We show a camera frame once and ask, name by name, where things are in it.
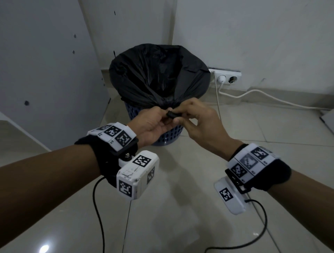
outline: wristband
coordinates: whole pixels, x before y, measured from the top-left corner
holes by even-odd
[[[74,144],[91,146],[101,174],[116,187],[116,174],[121,168],[118,159],[127,153],[136,155],[138,139],[135,137],[136,134],[128,126],[117,122],[88,131],[87,136]]]
[[[252,187],[267,191],[289,180],[291,168],[266,148],[254,143],[241,145],[227,163],[228,177],[242,194]]]

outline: black garbage bag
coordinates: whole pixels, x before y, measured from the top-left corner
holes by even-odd
[[[142,44],[112,60],[110,80],[122,100],[134,107],[175,108],[207,91],[207,66],[182,46]]]

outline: perforated basket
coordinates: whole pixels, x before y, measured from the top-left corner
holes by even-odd
[[[138,115],[138,113],[142,110],[141,108],[133,107],[127,103],[125,103],[126,110],[128,111],[129,117],[132,120],[134,117]],[[153,146],[165,146],[173,143],[180,136],[183,130],[183,126],[176,126],[172,130],[162,134],[159,139],[153,143]]]

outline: person's right hand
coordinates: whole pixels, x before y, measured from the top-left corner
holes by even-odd
[[[173,120],[174,124],[180,124],[186,128],[189,137],[201,147],[229,160],[236,149],[242,145],[239,140],[232,139],[226,132],[220,118],[213,108],[205,105],[197,98],[183,101],[179,107],[172,110],[182,113],[182,117]],[[197,125],[189,119],[196,118]]]

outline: white wall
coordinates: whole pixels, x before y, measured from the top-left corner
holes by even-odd
[[[115,54],[142,43],[171,44],[177,0],[79,0],[99,58],[109,69]]]
[[[242,85],[334,94],[332,0],[178,0],[173,44]]]

